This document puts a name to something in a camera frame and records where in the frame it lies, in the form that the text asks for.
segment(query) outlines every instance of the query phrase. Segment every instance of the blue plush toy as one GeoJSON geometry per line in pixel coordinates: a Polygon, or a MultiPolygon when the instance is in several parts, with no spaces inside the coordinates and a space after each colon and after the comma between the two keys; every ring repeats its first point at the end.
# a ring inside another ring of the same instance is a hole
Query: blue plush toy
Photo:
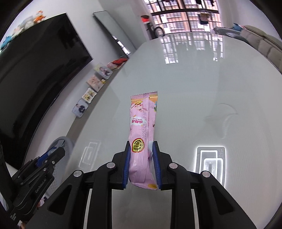
{"type": "Polygon", "coordinates": [[[11,42],[11,40],[12,40],[12,36],[7,36],[3,44],[1,45],[0,50],[6,48],[7,45],[11,42]]]}

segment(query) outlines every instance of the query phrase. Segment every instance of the photo of person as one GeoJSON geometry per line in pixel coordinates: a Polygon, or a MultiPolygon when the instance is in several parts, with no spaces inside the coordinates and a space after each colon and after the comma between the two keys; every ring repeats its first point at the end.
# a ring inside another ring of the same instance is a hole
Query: photo of person
{"type": "Polygon", "coordinates": [[[80,99],[77,104],[74,106],[72,112],[79,118],[84,114],[85,110],[88,108],[88,104],[80,99]]]}
{"type": "Polygon", "coordinates": [[[109,79],[111,74],[113,73],[112,70],[107,68],[106,66],[102,65],[101,63],[97,64],[97,66],[94,68],[96,72],[98,72],[104,79],[109,79]]]}

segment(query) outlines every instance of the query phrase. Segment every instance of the triangular cutout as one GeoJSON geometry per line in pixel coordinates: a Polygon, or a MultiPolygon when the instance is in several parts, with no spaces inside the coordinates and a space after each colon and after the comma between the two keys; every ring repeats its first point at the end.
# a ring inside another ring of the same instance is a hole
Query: triangular cutout
{"type": "Polygon", "coordinates": [[[215,187],[214,185],[211,187],[217,210],[220,215],[224,215],[229,212],[233,212],[234,209],[232,205],[228,202],[228,200],[222,195],[222,193],[215,187]]]}
{"type": "Polygon", "coordinates": [[[55,199],[55,201],[50,205],[49,211],[54,212],[56,214],[62,215],[64,214],[69,195],[71,193],[71,185],[68,185],[64,191],[55,199]]]}

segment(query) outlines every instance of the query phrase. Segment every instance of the blue gripper pad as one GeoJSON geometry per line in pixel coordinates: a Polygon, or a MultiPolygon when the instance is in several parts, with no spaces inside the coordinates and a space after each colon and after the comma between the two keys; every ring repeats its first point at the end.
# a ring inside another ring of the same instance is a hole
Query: blue gripper pad
{"type": "Polygon", "coordinates": [[[131,147],[129,146],[128,152],[127,152],[127,155],[126,155],[125,164],[124,164],[124,175],[123,175],[123,181],[122,181],[123,188],[126,188],[126,185],[127,185],[127,182],[128,182],[130,152],[131,152],[131,147]]]}
{"type": "Polygon", "coordinates": [[[157,185],[158,185],[158,188],[161,189],[162,188],[161,169],[160,169],[160,163],[158,160],[158,154],[157,154],[155,142],[153,142],[153,161],[154,161],[157,185]]]}

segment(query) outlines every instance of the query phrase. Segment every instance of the orange plush toy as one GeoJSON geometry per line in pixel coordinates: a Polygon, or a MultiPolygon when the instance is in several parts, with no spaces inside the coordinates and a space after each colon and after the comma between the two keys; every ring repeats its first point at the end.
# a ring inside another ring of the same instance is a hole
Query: orange plush toy
{"type": "Polygon", "coordinates": [[[34,23],[39,23],[39,22],[43,21],[45,17],[46,17],[46,16],[43,16],[43,11],[40,10],[40,11],[38,11],[38,12],[36,13],[36,18],[34,19],[33,22],[34,22],[34,23]]]}

